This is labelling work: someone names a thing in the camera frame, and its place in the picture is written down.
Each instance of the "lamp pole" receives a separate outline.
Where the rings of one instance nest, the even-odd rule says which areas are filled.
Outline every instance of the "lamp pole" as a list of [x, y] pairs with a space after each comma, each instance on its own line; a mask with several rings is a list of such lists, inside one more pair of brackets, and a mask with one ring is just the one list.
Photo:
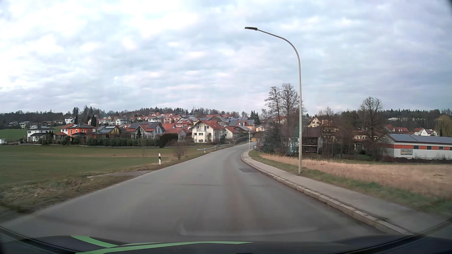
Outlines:
[[266, 31], [259, 30], [259, 29], [255, 28], [255, 27], [245, 27], [245, 29], [263, 32], [263, 33], [269, 34], [271, 36], [280, 38], [280, 39], [286, 41], [287, 43], [289, 43], [290, 46], [292, 46], [292, 48], [295, 50], [295, 53], [297, 54], [297, 58], [298, 58], [298, 89], [300, 91], [300, 98], [299, 98], [299, 100], [300, 100], [300, 108], [299, 108], [299, 110], [300, 110], [300, 116], [299, 116], [300, 117], [300, 121], [298, 123], [300, 125], [300, 134], [299, 134], [300, 140], [298, 142], [298, 174], [301, 174], [301, 157], [302, 157], [301, 156], [301, 154], [302, 154], [302, 145], [301, 145], [301, 143], [302, 143], [302, 140], [303, 140], [303, 138], [302, 138], [302, 127], [303, 127], [303, 118], [302, 117], [303, 117], [303, 111], [302, 111], [302, 106], [301, 106], [301, 62], [300, 62], [300, 55], [298, 54], [298, 51], [295, 48], [295, 46], [290, 41], [288, 41], [287, 39], [285, 39], [285, 38], [283, 38], [281, 36], [278, 36], [276, 34], [272, 34], [272, 33], [266, 32]]

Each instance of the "warehouse building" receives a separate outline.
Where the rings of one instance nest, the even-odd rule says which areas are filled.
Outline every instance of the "warehouse building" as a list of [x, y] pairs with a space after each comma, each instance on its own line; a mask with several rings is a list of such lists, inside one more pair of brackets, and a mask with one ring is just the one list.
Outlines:
[[452, 137], [387, 134], [386, 155], [407, 159], [452, 159]]

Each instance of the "car hood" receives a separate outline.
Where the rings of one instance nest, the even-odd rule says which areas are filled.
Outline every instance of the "car hood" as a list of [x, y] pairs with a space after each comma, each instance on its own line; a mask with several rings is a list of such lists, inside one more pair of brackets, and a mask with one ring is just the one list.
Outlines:
[[335, 242], [197, 241], [126, 243], [80, 235], [27, 238], [1, 243], [6, 254], [325, 254], [439, 253], [452, 250], [452, 240], [416, 235], [371, 235]]

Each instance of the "orange house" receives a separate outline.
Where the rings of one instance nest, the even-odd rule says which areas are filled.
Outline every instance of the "orange house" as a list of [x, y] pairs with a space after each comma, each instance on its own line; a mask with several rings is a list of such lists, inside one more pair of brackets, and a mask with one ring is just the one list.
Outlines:
[[88, 124], [75, 124], [67, 128], [67, 135], [69, 136], [91, 136], [96, 131], [96, 127]]

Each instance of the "sign on building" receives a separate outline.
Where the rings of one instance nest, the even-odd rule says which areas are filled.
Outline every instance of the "sign on building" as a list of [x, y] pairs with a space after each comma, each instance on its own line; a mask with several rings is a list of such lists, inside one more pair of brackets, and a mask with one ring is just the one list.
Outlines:
[[413, 155], [413, 149], [400, 149], [400, 155]]

